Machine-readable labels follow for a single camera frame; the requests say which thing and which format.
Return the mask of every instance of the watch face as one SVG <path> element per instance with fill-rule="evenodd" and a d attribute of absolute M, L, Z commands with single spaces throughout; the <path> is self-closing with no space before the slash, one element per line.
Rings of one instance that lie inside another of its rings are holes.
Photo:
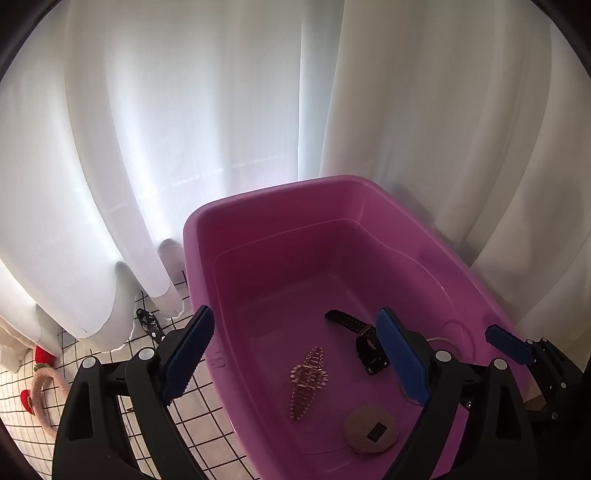
<path fill-rule="evenodd" d="M 299 387 L 320 389 L 326 385 L 328 375 L 326 370 L 311 365 L 296 365 L 291 370 L 291 381 Z"/>

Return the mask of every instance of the grid pattern surface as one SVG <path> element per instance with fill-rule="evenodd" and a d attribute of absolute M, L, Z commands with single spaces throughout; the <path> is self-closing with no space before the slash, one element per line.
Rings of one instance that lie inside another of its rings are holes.
<path fill-rule="evenodd" d="M 162 316 L 143 291 L 136 300 L 137 307 L 149 310 L 156 316 L 164 333 L 184 327 L 193 314 L 184 273 L 177 280 L 175 286 L 183 297 L 183 312 L 176 319 Z M 106 364 L 129 360 L 143 347 L 156 347 L 142 330 L 137 318 L 129 341 L 110 352 L 92 351 L 84 342 L 79 342 L 67 332 L 62 332 L 60 337 L 62 356 L 57 359 L 56 368 L 69 383 L 74 381 L 82 360 L 88 355 L 92 354 Z M 54 440 L 45 435 L 33 416 L 25 411 L 19 398 L 22 390 L 31 388 L 33 365 L 33 353 L 29 351 L 17 374 L 4 369 L 0 372 L 0 418 L 33 468 L 42 478 L 51 479 Z M 48 418 L 57 427 L 66 399 L 53 381 L 46 385 L 44 399 Z M 129 397 L 120 397 L 119 401 L 139 468 L 147 475 L 160 478 L 139 430 Z M 204 360 L 199 362 L 184 395 L 173 401 L 169 411 L 181 437 L 210 479 L 259 480 L 224 412 Z"/>

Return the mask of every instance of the blue gripper pad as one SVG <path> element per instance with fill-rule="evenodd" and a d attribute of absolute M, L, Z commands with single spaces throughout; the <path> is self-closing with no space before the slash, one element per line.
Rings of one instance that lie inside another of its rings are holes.
<path fill-rule="evenodd" d="M 378 312 L 375 325 L 378 339 L 396 370 L 404 391 L 409 398 L 424 406 L 431 397 L 431 392 L 427 367 L 407 340 L 408 334 L 413 332 L 404 329 L 389 309 Z"/>
<path fill-rule="evenodd" d="M 498 325 L 490 325 L 484 334 L 486 341 L 497 350 L 503 352 L 515 363 L 529 365 L 534 362 L 531 348 L 527 343 L 519 340 L 515 335 L 507 332 Z"/>
<path fill-rule="evenodd" d="M 164 405 L 183 395 L 212 339 L 214 327 L 213 311 L 201 306 L 185 328 L 170 332 L 158 347 L 163 361 L 160 398 Z"/>

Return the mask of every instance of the black label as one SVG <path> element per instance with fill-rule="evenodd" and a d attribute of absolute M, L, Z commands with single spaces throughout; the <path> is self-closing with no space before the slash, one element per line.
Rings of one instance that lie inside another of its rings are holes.
<path fill-rule="evenodd" d="M 368 433 L 368 439 L 376 443 L 386 430 L 388 430 L 386 425 L 382 425 L 380 422 L 377 422 L 372 431 Z"/>

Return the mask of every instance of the pink plastic tub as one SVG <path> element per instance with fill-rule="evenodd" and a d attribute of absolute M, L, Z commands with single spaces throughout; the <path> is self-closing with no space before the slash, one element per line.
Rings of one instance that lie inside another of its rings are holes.
<path fill-rule="evenodd" d="M 195 211 L 184 228 L 194 307 L 210 305 L 216 333 L 206 352 L 214 385 L 264 480 L 379 480 L 420 407 L 388 368 L 370 377 L 355 335 L 324 314 L 373 323 L 392 307 L 406 328 L 446 337 L 465 362 L 502 356 L 485 342 L 505 315 L 454 253 L 375 184 L 331 177 L 229 197 Z M 290 370 L 324 347 L 329 382 L 300 422 L 290 420 Z M 522 390 L 529 374 L 509 359 Z M 355 408 L 389 410 L 400 427 L 385 453 L 359 455 L 343 424 Z M 435 475 L 449 470 L 466 420 L 459 407 Z"/>

